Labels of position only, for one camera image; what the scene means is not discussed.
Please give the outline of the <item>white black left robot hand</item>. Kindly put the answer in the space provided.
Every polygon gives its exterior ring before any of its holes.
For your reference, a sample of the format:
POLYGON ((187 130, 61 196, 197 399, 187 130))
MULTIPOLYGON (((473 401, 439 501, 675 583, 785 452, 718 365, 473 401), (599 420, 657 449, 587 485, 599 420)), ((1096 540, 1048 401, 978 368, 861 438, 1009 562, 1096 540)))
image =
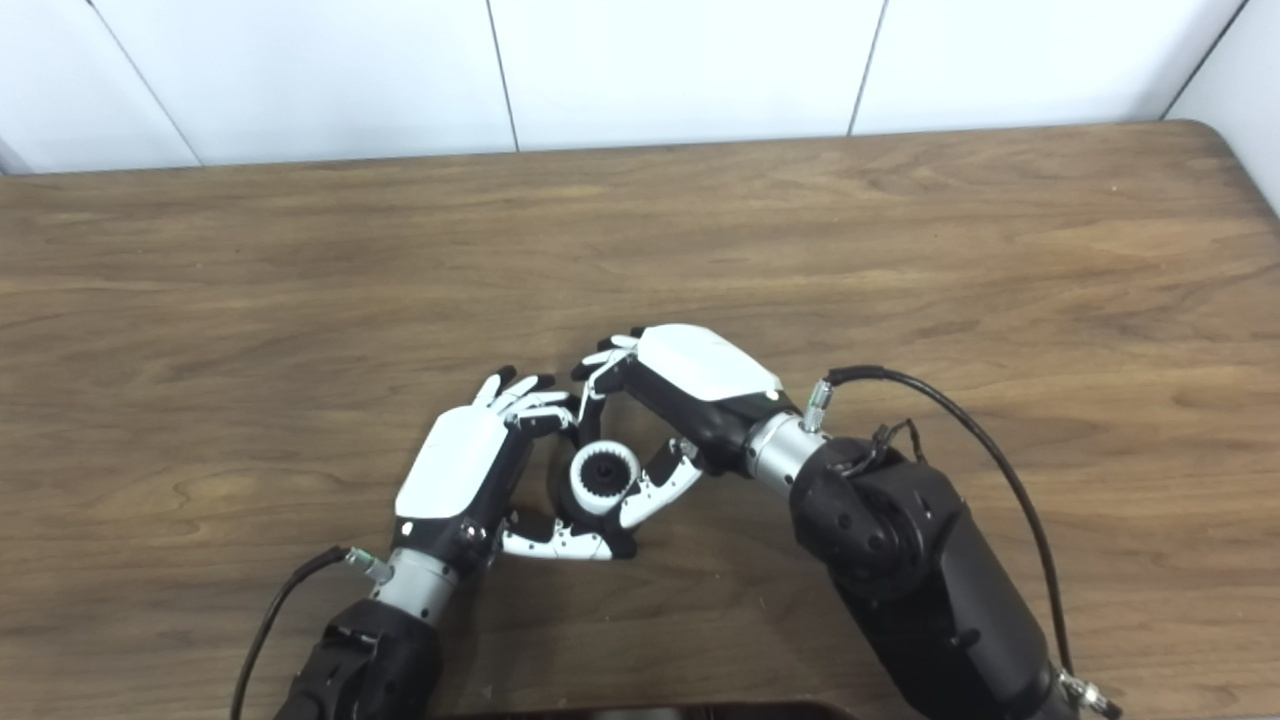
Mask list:
POLYGON ((458 578, 502 552, 530 559, 635 559, 637 542, 608 518, 522 514, 512 498, 539 439, 577 437, 576 395, 553 375, 499 368, 467 404, 440 414, 394 501, 392 550, 434 559, 458 578))

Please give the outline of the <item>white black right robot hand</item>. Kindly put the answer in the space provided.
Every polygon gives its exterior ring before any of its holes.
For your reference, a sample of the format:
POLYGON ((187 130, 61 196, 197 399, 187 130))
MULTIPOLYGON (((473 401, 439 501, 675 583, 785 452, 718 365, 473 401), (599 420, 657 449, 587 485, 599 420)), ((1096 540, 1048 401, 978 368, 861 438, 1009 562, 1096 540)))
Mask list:
POLYGON ((605 401, 626 393, 676 433, 620 503, 623 529, 643 524, 700 477, 731 473, 787 495, 820 445, 805 439, 781 379, 700 325, 636 328, 600 341, 571 372, 581 383, 580 437, 602 437, 605 401))

